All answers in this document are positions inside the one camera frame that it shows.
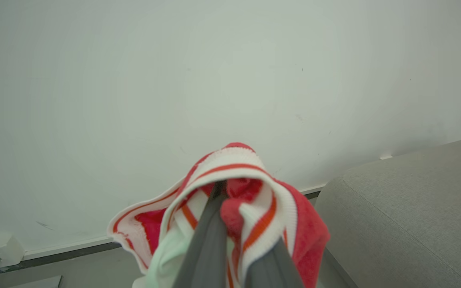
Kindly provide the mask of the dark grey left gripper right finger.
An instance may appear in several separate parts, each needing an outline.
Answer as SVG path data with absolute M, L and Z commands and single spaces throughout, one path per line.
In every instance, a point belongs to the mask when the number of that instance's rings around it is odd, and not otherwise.
M 282 239 L 250 265 L 245 288 L 304 288 L 304 283 Z

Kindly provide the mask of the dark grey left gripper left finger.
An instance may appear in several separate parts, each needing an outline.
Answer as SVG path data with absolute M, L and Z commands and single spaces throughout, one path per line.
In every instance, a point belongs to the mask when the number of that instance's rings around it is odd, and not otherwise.
M 227 182 L 214 183 L 173 288 L 226 288 L 227 227 L 221 218 Z

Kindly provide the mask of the pale mint white garment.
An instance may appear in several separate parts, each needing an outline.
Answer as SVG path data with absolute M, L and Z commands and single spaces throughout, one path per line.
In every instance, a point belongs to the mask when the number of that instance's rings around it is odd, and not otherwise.
M 194 231 L 185 233 L 172 228 L 160 242 L 148 273 L 144 288 L 172 288 L 190 246 Z

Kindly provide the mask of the red white striped knit garment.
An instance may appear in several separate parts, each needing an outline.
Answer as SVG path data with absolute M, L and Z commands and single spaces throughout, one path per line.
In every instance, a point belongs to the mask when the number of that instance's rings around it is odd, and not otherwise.
M 108 224 L 107 234 L 131 253 L 144 278 L 160 242 L 172 228 L 185 233 L 199 223 L 214 183 L 226 181 L 220 215 L 227 227 L 226 288 L 245 288 L 250 265 L 282 239 L 304 283 L 315 288 L 330 238 L 311 203 L 275 179 L 248 145 L 235 142 L 199 159 L 185 177 L 161 195 L 133 204 Z

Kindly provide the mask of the grey fabric sofa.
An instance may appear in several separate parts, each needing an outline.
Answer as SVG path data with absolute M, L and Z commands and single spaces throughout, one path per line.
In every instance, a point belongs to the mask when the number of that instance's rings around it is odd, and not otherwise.
M 461 140 L 351 168 L 315 209 L 357 288 L 461 288 Z

